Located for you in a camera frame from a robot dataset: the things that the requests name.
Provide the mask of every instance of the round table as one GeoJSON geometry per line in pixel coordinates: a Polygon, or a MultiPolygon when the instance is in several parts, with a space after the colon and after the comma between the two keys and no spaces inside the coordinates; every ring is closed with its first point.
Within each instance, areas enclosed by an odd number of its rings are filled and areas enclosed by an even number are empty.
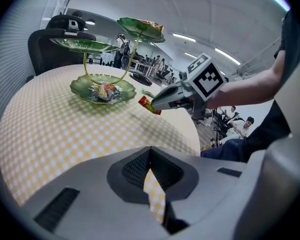
{"type": "MultiPolygon", "coordinates": [[[[88,65],[87,69],[89,73],[117,77],[124,73],[102,65],[88,65]]],[[[144,146],[200,155],[196,127],[184,108],[155,115],[138,103],[142,88],[156,95],[158,85],[142,85],[127,74],[124,79],[136,88],[134,99],[112,105],[94,104],[70,90],[72,80],[82,75],[83,65],[45,72],[24,85],[4,111],[0,167],[20,205],[43,185],[89,159],[144,146]]],[[[156,200],[162,203],[163,191],[155,181],[153,175],[149,176],[144,190],[160,194],[156,200]]]]}

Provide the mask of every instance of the black sleeve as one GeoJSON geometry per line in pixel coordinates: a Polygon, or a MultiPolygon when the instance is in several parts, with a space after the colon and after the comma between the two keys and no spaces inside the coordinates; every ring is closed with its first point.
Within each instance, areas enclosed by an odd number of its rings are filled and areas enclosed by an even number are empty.
{"type": "Polygon", "coordinates": [[[278,53],[280,51],[285,51],[286,50],[286,47],[285,47],[285,21],[286,21],[286,18],[287,18],[287,14],[288,13],[285,14],[285,16],[283,18],[282,26],[281,26],[281,43],[280,43],[280,46],[279,46],[278,50],[275,52],[275,54],[273,55],[275,59],[277,58],[278,53]]]}

